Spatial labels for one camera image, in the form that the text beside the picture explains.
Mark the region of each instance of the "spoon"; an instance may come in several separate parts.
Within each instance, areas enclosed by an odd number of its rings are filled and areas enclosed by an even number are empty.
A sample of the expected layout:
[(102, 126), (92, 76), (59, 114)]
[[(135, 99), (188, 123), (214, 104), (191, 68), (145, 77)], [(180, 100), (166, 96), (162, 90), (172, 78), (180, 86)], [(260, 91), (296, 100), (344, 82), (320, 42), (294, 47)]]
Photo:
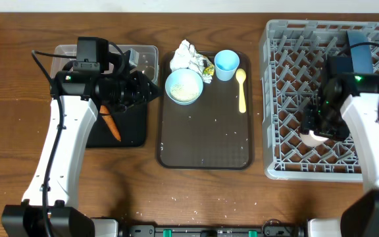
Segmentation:
[(240, 84), (240, 112), (245, 113), (247, 111), (247, 105), (245, 104), (245, 93), (243, 92), (243, 82), (247, 78), (245, 71), (242, 68), (236, 71), (236, 80)]

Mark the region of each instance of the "crumpled napkin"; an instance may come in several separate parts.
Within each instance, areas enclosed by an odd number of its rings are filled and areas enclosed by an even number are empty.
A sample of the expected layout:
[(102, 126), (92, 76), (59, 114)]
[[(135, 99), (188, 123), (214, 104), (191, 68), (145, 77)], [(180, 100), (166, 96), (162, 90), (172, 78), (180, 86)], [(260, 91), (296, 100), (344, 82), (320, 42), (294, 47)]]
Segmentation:
[(172, 72), (181, 68), (188, 68), (198, 73), (205, 83), (210, 84), (212, 75), (215, 73), (215, 66), (210, 60), (199, 54), (194, 45), (185, 39), (175, 51), (173, 59), (170, 61)]

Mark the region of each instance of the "spoon handle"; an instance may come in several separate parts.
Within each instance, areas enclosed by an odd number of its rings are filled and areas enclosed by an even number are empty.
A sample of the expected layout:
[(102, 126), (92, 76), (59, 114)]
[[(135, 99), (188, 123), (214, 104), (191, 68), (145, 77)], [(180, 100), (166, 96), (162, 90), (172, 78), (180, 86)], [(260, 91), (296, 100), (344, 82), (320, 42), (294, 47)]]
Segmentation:
[(245, 104), (245, 93), (243, 92), (243, 83), (240, 83), (240, 112), (245, 113), (247, 105)]

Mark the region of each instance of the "wooden table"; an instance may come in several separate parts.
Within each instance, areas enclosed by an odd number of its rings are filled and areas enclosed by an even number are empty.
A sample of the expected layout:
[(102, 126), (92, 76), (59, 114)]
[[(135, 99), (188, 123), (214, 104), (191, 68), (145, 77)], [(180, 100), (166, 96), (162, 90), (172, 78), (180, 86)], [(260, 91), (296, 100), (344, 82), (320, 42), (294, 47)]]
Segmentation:
[[(6, 204), (19, 204), (37, 167), (49, 124), (46, 79), (30, 56), (78, 36), (156, 45), (160, 59), (183, 39), (200, 51), (234, 49), (252, 65), (255, 161), (246, 171), (181, 171), (155, 160), (158, 99), (149, 106), (143, 147), (88, 149), (79, 210), (127, 223), (261, 225), (338, 217), (362, 196), (360, 184), (270, 180), (264, 174), (259, 39), (276, 18), (379, 21), (379, 14), (0, 14), (0, 236)], [(41, 58), (49, 70), (50, 58)]]

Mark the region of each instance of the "plastic cup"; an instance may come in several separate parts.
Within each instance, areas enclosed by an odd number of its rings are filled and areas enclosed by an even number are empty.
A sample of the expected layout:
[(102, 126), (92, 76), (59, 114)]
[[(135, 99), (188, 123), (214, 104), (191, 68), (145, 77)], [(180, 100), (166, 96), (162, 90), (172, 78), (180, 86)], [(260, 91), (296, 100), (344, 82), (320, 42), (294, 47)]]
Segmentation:
[(219, 80), (229, 81), (240, 65), (238, 54), (231, 50), (222, 50), (215, 57), (215, 72)]

